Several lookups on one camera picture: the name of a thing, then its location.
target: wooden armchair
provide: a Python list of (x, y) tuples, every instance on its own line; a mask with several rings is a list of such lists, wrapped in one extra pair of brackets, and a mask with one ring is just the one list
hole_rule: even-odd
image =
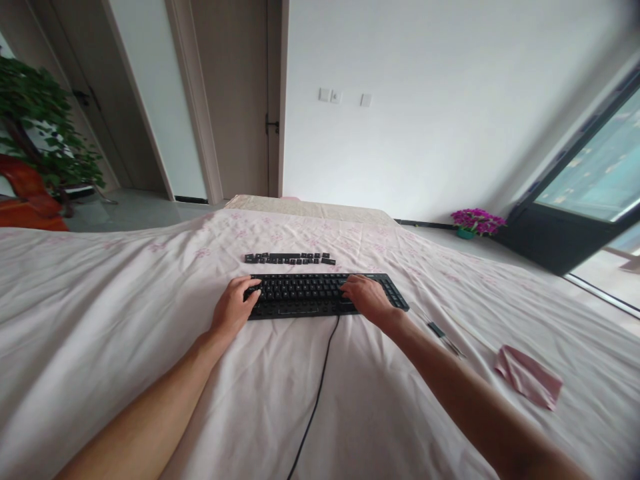
[(49, 195), (36, 170), (0, 154), (0, 175), (15, 193), (15, 197), (0, 196), (0, 227), (69, 230), (59, 214), (62, 207)]

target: hand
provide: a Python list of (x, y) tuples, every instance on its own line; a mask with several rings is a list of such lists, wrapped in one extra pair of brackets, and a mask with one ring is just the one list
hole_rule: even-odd
[(390, 304), (382, 285), (364, 275), (350, 275), (340, 290), (344, 298), (351, 300), (360, 313), (382, 330), (402, 312)]
[(221, 333), (234, 338), (245, 326), (251, 310), (260, 296), (260, 290), (254, 291), (245, 301), (245, 290), (260, 284), (262, 280), (251, 279), (250, 275), (234, 278), (229, 282), (213, 311), (211, 332)]

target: keyboard cable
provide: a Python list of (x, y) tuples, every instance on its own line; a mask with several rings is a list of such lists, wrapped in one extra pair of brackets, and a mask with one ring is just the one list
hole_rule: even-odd
[(329, 342), (327, 342), (327, 352), (325, 353), (325, 364), (322, 366), (322, 374), (320, 375), (320, 386), (318, 387), (318, 394), (315, 397), (315, 405), (313, 406), (313, 411), (311, 412), (311, 418), (309, 419), (309, 422), (307, 424), (307, 429), (305, 430), (305, 434), (302, 437), (302, 442), (300, 442), (300, 446), (298, 447), (298, 453), (295, 456), (295, 460), (293, 462), (293, 466), (291, 467), (291, 471), (289, 472), (288, 476), (287, 476), (287, 480), (291, 480), (291, 477), (293, 476), (293, 471), (295, 470), (295, 466), (298, 464), (298, 459), (300, 458), (300, 452), (302, 452), (302, 447), (305, 444), (305, 440), (307, 439), (307, 434), (309, 433), (309, 428), (311, 426), (311, 422), (313, 421), (313, 416), (315, 415), (315, 410), (316, 408), (318, 408), (318, 401), (320, 400), (320, 392), (322, 391), (322, 382), (325, 379), (325, 370), (327, 368), (327, 359), (329, 358), (329, 348), (331, 346), (331, 339), (333, 338), (333, 334), (335, 333), (336, 329), (338, 328), (338, 324), (340, 323), (340, 315), (338, 315), (338, 320), (335, 322), (335, 327), (333, 328), (333, 331), (331, 332), (331, 336), (329, 337)]

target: potted plant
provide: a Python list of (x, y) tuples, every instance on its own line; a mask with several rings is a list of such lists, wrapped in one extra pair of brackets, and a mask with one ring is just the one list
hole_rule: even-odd
[[(47, 70), (0, 57), (0, 122), (8, 134), (0, 135), (0, 145), (38, 171), (48, 190), (60, 196), (67, 218), (73, 208), (65, 189), (91, 185), (101, 194), (97, 187), (105, 186), (97, 165), (101, 156), (70, 120), (69, 95)], [(36, 147), (27, 131), (37, 131), (43, 146)]]
[(460, 238), (472, 239), (479, 235), (495, 235), (498, 228), (507, 224), (504, 218), (492, 215), (482, 209), (458, 210), (451, 214), (454, 226), (458, 227), (457, 235)]

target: tile floor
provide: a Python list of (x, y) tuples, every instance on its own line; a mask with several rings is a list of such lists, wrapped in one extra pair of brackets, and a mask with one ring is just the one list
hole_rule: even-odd
[(73, 218), (65, 219), (70, 231), (108, 232), (168, 227), (221, 209), (227, 203), (199, 205), (172, 202), (160, 194), (144, 190), (120, 189), (107, 197), (118, 205), (103, 203), (97, 195), (74, 202)]
[(590, 307), (598, 312), (602, 317), (617, 323), (625, 330), (640, 337), (640, 320), (636, 317), (614, 307), (604, 300), (582, 290), (582, 288), (572, 284), (562, 277), (558, 277), (543, 268), (539, 267), (526, 258), (512, 252), (508, 248), (494, 242), (488, 238), (474, 238), (472, 240), (463, 240), (455, 236), (452, 230), (411, 227), (403, 225), (403, 228), (410, 230), (421, 237), (436, 242), (445, 247), (456, 249), (465, 253), (476, 255), (477, 257), (494, 260), (501, 263), (516, 265), (528, 270), (532, 274), (544, 279), (549, 285), (554, 286), (558, 291), (578, 300), (583, 305)]
[[(65, 220), (69, 230), (77, 232), (107, 232), (166, 227), (221, 209), (226, 204), (226, 201), (218, 205), (171, 202), (153, 192), (128, 189), (110, 192), (108, 197), (118, 201), (119, 204), (108, 205), (102, 203), (96, 196), (84, 198), (80, 200), (80, 203), (76, 203), (74, 218)], [(412, 227), (409, 225), (403, 225), (403, 228), (449, 248), (522, 267), (543, 278), (550, 285), (554, 285), (558, 291), (575, 298), (600, 313), (603, 317), (640, 336), (640, 320), (567, 280), (547, 272), (488, 238), (463, 240), (456, 237), (451, 230)]]
[(600, 250), (572, 270), (572, 274), (600, 290), (640, 308), (640, 273), (622, 270), (628, 259)]

